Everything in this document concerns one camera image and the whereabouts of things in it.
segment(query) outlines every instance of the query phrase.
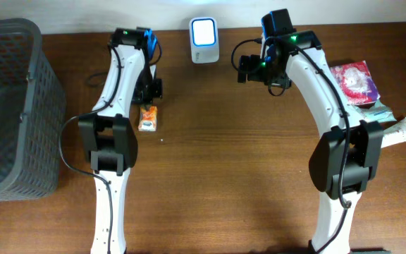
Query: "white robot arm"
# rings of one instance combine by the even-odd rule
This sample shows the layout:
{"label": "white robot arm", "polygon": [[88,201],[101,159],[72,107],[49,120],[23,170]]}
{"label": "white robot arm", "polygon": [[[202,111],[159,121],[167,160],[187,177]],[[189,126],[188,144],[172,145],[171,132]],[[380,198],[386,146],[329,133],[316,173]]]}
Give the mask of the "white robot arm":
{"label": "white robot arm", "polygon": [[[106,181],[95,178],[97,212],[92,254],[126,252],[125,190],[137,159],[130,105],[151,103],[162,95],[161,80],[155,78],[156,66],[149,64],[156,43],[150,29],[117,29],[109,43],[111,66],[106,83],[92,111],[96,114],[86,114],[79,120],[86,159],[94,174]],[[107,128],[112,129],[112,135],[101,133]]]}
{"label": "white robot arm", "polygon": [[[312,31],[296,32],[286,9],[264,16],[262,26],[262,38],[246,40],[237,46],[249,41],[262,43],[260,55],[240,57],[239,69],[235,67],[238,82],[263,82],[272,95],[275,95],[272,87],[281,87],[279,95],[282,95],[291,86],[291,80],[299,88],[320,137],[309,160],[310,176],[320,192],[319,218],[309,242],[309,252],[350,253],[349,234],[354,209],[367,182],[375,177],[383,131],[377,122],[366,123],[341,89],[333,85],[336,80]],[[355,146],[346,146],[346,139]],[[348,210],[338,200],[339,189],[343,205],[350,203]]]}

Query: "gray plastic bin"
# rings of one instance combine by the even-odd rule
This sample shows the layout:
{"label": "gray plastic bin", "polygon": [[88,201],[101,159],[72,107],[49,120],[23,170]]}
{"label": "gray plastic bin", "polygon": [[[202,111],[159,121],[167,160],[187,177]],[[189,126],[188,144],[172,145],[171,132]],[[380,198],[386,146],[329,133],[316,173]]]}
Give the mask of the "gray plastic bin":
{"label": "gray plastic bin", "polygon": [[65,107],[39,28],[26,19],[0,20],[0,201],[54,192]]}

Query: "blue border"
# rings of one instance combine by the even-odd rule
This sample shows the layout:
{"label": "blue border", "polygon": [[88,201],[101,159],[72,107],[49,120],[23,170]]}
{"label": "blue border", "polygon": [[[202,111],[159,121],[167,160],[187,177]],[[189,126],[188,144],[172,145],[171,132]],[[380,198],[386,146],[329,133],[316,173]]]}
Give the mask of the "blue border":
{"label": "blue border", "polygon": [[[194,36],[194,22],[195,21],[201,21],[201,20],[210,20],[212,22],[212,27],[213,27],[213,31],[214,31],[214,43],[212,44],[201,44],[201,45],[197,45],[195,44],[195,36]],[[214,20],[212,18],[203,18],[203,19],[197,19],[192,21],[192,24],[190,24],[191,28],[192,28],[192,42],[194,43],[195,46],[197,47],[203,47],[203,46],[212,46],[215,45],[217,42],[217,37],[216,37],[216,24],[214,22]]]}

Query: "orange packet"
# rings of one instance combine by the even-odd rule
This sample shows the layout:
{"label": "orange packet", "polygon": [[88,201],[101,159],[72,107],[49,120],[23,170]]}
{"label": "orange packet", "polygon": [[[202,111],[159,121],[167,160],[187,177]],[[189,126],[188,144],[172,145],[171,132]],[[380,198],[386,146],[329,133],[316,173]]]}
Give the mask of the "orange packet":
{"label": "orange packet", "polygon": [[156,131],[158,108],[147,105],[140,106],[139,131]]}

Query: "wooden table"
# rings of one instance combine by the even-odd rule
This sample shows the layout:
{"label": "wooden table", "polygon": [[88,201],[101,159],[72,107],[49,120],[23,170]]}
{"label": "wooden table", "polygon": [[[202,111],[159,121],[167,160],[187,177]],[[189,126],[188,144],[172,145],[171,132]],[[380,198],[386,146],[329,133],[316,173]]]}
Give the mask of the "wooden table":
{"label": "wooden table", "polygon": [[[381,101],[406,116],[406,23],[315,25],[330,65],[366,60]],[[316,228],[319,194],[308,172],[318,142],[299,90],[272,97],[236,83],[233,47],[260,28],[220,30],[219,62],[195,65],[188,31],[157,32],[164,55],[159,128],[139,133],[128,183],[130,253],[276,253],[304,248]],[[44,52],[67,93],[67,117],[89,111],[101,88],[88,75],[109,68],[109,34],[47,35]],[[236,56],[259,53],[246,44]],[[138,123],[132,107],[131,123]],[[78,128],[65,153],[81,169]],[[94,181],[61,167],[57,191],[36,201],[0,202],[0,253],[89,253]],[[406,253],[406,143],[383,149],[376,178],[355,211],[352,248]]]}

